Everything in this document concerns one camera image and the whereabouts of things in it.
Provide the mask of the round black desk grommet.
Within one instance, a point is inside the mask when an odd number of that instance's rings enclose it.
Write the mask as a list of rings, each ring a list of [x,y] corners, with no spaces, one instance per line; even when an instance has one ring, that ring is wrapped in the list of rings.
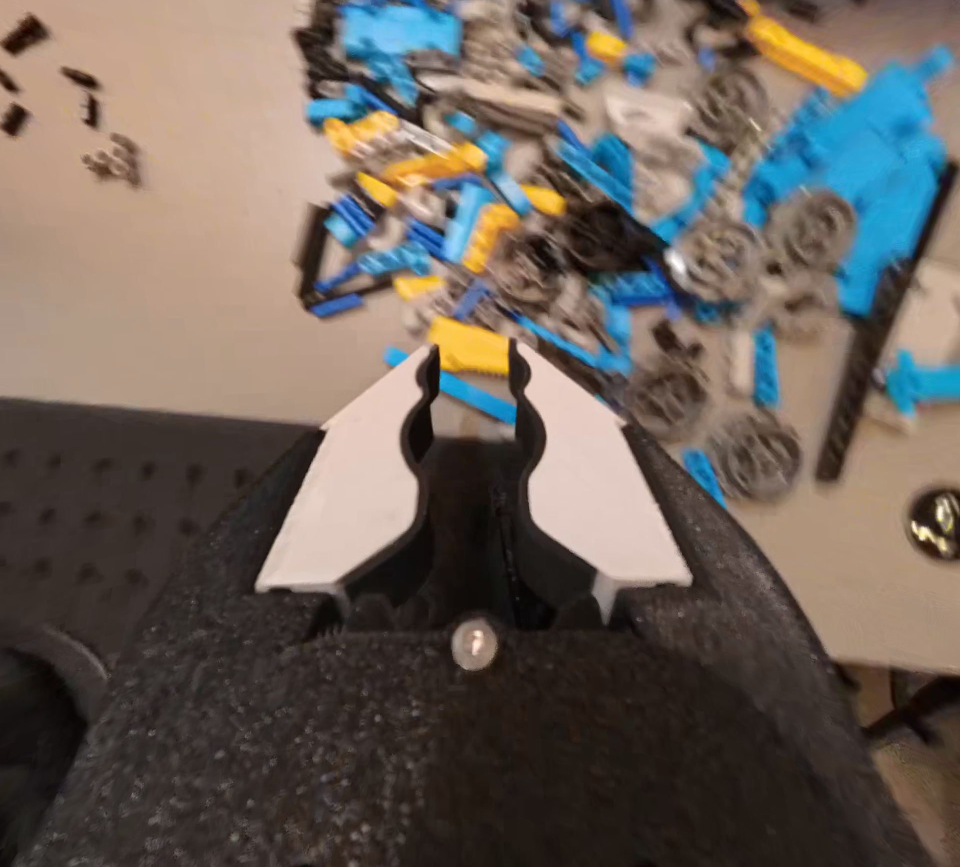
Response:
[[[959,562],[959,489],[932,485],[910,500],[905,512],[909,543],[927,558]]]

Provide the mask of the long black toothed beam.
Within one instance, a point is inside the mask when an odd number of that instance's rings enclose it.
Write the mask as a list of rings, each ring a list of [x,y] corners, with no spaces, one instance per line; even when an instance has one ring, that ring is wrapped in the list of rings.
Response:
[[[827,427],[814,468],[820,484],[836,483],[844,472],[851,446],[865,415],[867,399],[874,384],[884,350],[905,304],[919,268],[929,252],[958,180],[958,160],[951,158],[938,181],[937,192],[910,255],[888,265],[876,286],[870,312],[856,321],[846,352],[846,363],[834,395]]]

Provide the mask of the grey desk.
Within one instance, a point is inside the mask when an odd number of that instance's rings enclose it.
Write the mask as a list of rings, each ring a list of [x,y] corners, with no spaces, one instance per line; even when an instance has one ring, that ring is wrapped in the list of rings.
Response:
[[[958,56],[958,0],[819,0],[784,22],[878,69]],[[318,424],[403,344],[390,296],[336,321],[299,307],[306,205],[336,160],[304,118],[290,36],[309,0],[1,0],[50,37],[2,69],[30,118],[2,133],[2,396]],[[143,188],[81,163],[100,138],[60,73],[102,84],[102,126],[145,153]],[[958,563],[912,549],[904,500],[958,483],[958,410],[861,424],[840,483],[805,471],[773,508],[737,508],[840,661],[958,670]]]

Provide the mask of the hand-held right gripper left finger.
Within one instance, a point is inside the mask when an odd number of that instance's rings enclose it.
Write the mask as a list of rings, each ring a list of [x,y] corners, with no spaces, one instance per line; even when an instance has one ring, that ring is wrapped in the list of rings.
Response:
[[[425,467],[439,393],[437,347],[423,346],[320,429],[317,452],[253,583],[258,595],[363,597],[399,608],[434,561]]]

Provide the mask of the long black pin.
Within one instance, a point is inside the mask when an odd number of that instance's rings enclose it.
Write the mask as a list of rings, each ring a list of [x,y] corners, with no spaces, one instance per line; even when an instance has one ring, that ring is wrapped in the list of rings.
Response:
[[[48,26],[34,13],[28,12],[2,37],[1,49],[11,57],[19,57],[50,39]]]

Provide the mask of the pile of building block parts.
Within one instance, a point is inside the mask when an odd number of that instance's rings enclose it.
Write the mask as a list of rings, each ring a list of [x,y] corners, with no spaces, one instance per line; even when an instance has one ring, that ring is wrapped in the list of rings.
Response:
[[[751,59],[795,74],[817,51],[759,0],[312,0],[293,39],[306,120],[343,170],[304,252],[318,318],[380,285],[451,370],[506,373],[514,336],[676,444],[724,501],[780,501],[805,464],[783,412],[780,346],[817,338],[854,267],[861,213],[831,153],[790,142],[838,91],[783,124]],[[438,278],[430,277],[434,272]],[[726,329],[738,405],[680,320]]]

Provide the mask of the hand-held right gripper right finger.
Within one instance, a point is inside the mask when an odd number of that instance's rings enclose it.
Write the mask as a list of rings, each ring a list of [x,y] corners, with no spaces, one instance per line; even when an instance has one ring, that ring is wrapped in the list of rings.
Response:
[[[515,562],[558,613],[589,598],[609,623],[632,590],[686,589],[692,572],[625,422],[529,345],[510,341],[521,453]]]

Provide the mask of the small grey connector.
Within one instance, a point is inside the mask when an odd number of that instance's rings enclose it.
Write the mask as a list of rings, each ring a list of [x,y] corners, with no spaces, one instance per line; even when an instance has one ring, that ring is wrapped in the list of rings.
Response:
[[[125,134],[111,133],[105,146],[82,154],[80,163],[100,182],[123,182],[132,189],[143,187],[143,151],[137,141]]]

